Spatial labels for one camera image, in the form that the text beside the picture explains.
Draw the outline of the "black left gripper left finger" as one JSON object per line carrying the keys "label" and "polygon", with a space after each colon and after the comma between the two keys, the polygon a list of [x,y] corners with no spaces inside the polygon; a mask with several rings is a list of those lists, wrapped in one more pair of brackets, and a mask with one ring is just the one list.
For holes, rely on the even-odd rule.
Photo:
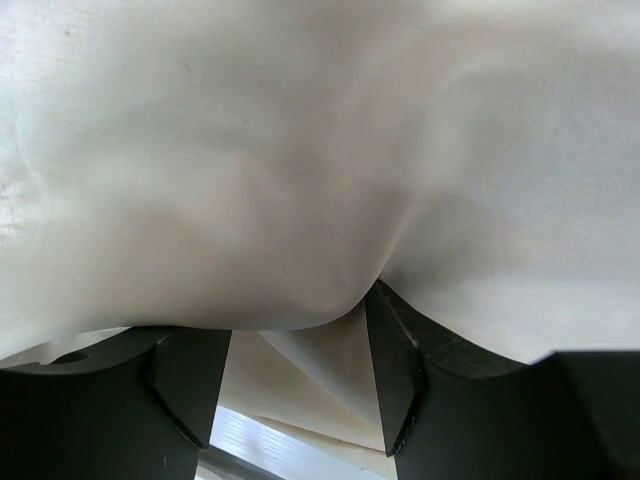
{"label": "black left gripper left finger", "polygon": [[231,334],[132,328],[1,372],[4,479],[192,479]]}

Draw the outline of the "beige trousers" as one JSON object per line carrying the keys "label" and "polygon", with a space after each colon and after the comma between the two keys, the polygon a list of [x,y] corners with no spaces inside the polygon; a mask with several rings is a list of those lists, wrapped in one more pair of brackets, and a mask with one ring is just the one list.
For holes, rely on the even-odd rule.
{"label": "beige trousers", "polygon": [[639,346],[635,1],[5,1],[1,362],[233,329],[225,402],[380,449],[362,300]]}

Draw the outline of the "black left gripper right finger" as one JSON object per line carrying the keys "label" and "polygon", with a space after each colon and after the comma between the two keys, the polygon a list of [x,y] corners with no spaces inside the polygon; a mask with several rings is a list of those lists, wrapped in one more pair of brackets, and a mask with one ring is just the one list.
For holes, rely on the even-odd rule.
{"label": "black left gripper right finger", "polygon": [[401,479],[635,479],[639,355],[522,364],[423,316],[383,282],[365,298],[386,453]]}

